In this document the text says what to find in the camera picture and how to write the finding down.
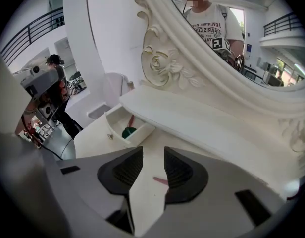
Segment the small drawer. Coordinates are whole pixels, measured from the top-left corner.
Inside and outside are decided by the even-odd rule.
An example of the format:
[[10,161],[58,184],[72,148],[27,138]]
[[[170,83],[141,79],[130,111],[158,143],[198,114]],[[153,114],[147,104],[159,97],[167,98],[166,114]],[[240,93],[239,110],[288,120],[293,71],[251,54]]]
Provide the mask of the small drawer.
[[120,104],[105,112],[106,122],[111,131],[111,139],[125,147],[136,147],[155,129],[154,126],[135,117],[132,127],[137,130],[126,139],[122,138],[122,133],[127,127],[132,114],[124,109]]

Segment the balcony railing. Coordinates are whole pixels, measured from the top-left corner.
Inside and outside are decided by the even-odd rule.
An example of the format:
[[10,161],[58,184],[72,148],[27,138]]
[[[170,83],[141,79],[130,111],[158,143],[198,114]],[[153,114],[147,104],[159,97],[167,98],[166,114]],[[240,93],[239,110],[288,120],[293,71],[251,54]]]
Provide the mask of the balcony railing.
[[278,18],[275,21],[272,21],[264,26],[265,36],[285,30],[291,31],[292,29],[295,28],[303,28],[303,27],[299,19],[293,12],[284,15],[283,17]]
[[1,55],[3,60],[10,64],[22,53],[29,45],[48,32],[64,25],[63,8],[48,12],[37,18],[20,30],[3,48]]

